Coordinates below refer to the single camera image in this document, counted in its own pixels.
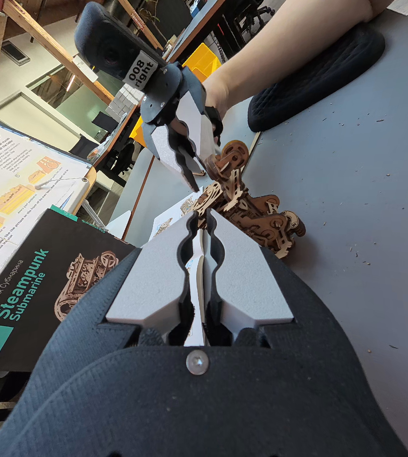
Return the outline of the stack of small white boxes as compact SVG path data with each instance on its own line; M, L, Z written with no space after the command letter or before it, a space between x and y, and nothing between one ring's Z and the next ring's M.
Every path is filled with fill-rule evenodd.
M142 91L124 84L107 106L105 112L117 122L120 122L125 113L130 113L143 97L144 93Z

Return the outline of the wooden mechanical puzzle model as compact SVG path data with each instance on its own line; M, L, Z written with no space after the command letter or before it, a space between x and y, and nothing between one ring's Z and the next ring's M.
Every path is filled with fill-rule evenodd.
M276 195L252 197L241 179L241 169L249 159L249 149L239 140L228 142L223 151L205 160L214 181L208 185L190 211L198 213L198 228L207 228L207 210L214 209L277 258L287 256L294 246L293 236L303 237L306 228L292 211L279 211Z

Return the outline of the black office chair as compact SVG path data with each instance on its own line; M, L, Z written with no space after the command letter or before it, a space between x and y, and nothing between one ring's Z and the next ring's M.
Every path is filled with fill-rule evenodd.
M134 149L134 142L128 142L121 151L107 160L106 168L108 170L108 177L114 181L121 180L120 174L127 172L134 163Z

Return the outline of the white rounded board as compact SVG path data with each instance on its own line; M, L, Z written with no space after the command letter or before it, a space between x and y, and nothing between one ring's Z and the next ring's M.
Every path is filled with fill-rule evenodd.
M130 218L131 210L128 210L113 221L109 222L106 226L106 230L114 237L124 240L125 229L130 221Z

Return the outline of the adjacent grey desk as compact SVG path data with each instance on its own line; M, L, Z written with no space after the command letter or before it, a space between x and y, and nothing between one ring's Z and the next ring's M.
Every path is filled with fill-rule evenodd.
M111 222L126 211L131 210L131 218L125 229L123 241L126 240L128 229L133 225L134 212L140 202L140 196L154 161L154 155L148 149L142 149L110 218Z

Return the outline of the wooden ceiling beam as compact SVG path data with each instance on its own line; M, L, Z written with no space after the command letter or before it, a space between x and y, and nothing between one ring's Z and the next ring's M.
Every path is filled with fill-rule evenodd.
M3 3L3 12L7 14L18 26L31 35L39 44L55 57L68 71L79 79L99 99L109 105L114 97L99 82L92 82L86 74L73 62L73 57L39 25L16 1L6 0Z

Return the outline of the illustrated instruction booklet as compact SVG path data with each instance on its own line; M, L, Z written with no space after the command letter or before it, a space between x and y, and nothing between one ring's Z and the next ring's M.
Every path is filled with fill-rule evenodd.
M203 193L201 187L199 192L193 192L184 197L178 203L158 215L154 219L153 228L149 240L152 240L158 234L166 230L181 217L191 211L192 206ZM185 267L189 273L190 297L194 307L194 320L190 328L184 346L205 346L206 336L203 329L204 322L204 288L203 288L203 265L204 265L204 248L203 248L203 231L198 229L193 239L194 253Z

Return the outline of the black wrist rest pad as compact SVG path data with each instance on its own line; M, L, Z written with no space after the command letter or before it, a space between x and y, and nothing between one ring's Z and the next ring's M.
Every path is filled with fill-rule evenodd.
M299 70L255 95L248 106L248 127L264 132L287 121L361 76L384 50L383 34L358 24Z

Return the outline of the laminated instruction sheet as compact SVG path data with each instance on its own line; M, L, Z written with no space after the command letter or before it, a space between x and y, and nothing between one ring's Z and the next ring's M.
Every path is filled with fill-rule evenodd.
M91 166L0 125L0 271L51 206L72 212Z

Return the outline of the person's right forearm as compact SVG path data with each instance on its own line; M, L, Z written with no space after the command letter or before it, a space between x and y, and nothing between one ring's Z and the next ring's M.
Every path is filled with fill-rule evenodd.
M212 74L223 92L215 107L224 117L232 106L301 68L354 26L369 22L387 0L285 1L246 46Z

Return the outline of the black product box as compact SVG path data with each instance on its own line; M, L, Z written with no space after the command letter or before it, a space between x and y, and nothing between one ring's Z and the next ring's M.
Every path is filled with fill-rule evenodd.
M76 303L134 246L47 209L0 271L0 371L31 372Z

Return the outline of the yellow plastic bin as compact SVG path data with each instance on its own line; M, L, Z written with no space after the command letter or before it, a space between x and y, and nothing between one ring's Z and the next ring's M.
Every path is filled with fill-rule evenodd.
M204 81L221 66L221 62L208 46L201 43L182 66L188 67L199 81L204 83ZM141 144L143 147L146 147L141 127L142 123L142 117L139 117L129 138Z

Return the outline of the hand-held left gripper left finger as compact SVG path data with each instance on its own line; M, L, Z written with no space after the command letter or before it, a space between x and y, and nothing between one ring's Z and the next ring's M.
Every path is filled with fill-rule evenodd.
M183 346L194 320L187 262L194 254L191 211L140 250L106 320L154 328L171 346Z

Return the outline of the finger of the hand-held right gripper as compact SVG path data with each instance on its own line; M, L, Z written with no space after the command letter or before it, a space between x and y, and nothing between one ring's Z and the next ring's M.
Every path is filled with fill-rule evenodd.
M206 114L201 114L191 95L184 95L176 110L176 118L186 127L187 139L193 149L196 160L208 171L212 157L219 152L214 140L211 120Z
M193 192L197 192L199 187L186 161L185 152L178 143L178 134L169 126L163 125L154 129L151 138L160 162L180 177Z

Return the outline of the person's right hand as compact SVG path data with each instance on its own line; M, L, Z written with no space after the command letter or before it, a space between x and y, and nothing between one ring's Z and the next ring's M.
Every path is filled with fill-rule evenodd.
M206 91L205 105L215 108L221 120L237 103L236 93L227 78L218 71L212 73L203 83Z

